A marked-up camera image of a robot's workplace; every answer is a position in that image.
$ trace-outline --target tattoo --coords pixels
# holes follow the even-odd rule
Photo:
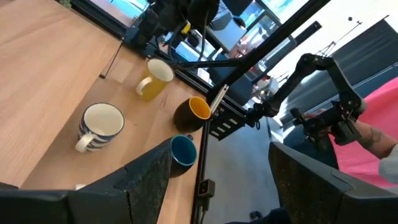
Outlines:
[[[369,150],[372,148],[374,143],[379,142],[381,140],[381,137],[383,136],[383,133],[376,128],[371,127],[371,133],[368,136],[363,136],[358,142],[362,147],[365,149]]]

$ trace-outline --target yellow mug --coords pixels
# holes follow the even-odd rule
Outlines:
[[[136,93],[144,100],[154,99],[166,85],[173,81],[174,72],[170,65],[156,58],[149,59],[140,77]]]

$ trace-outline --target pink shirt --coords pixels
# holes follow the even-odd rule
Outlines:
[[[395,78],[365,98],[367,110],[359,120],[398,139],[398,78]],[[358,142],[336,145],[340,171],[381,188],[395,187],[379,175],[380,160]]]

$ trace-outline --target floor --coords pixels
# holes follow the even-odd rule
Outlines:
[[[279,207],[268,136],[266,118],[260,130],[246,126],[221,141],[210,136],[205,178],[216,182],[216,192],[204,224],[248,222],[252,211]]]

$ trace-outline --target mug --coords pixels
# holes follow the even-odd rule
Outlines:
[[[194,96],[185,100],[174,113],[174,125],[181,133],[199,130],[210,118],[210,107],[206,101]]]
[[[154,99],[166,85],[173,81],[174,71],[164,61],[156,58],[149,59],[136,93],[144,100]]]
[[[96,103],[89,106],[80,121],[79,141],[75,149],[79,152],[99,151],[124,127],[122,112],[107,103]]]
[[[178,177],[188,171],[197,159],[197,149],[190,137],[177,135],[171,138],[172,165],[170,177]]]

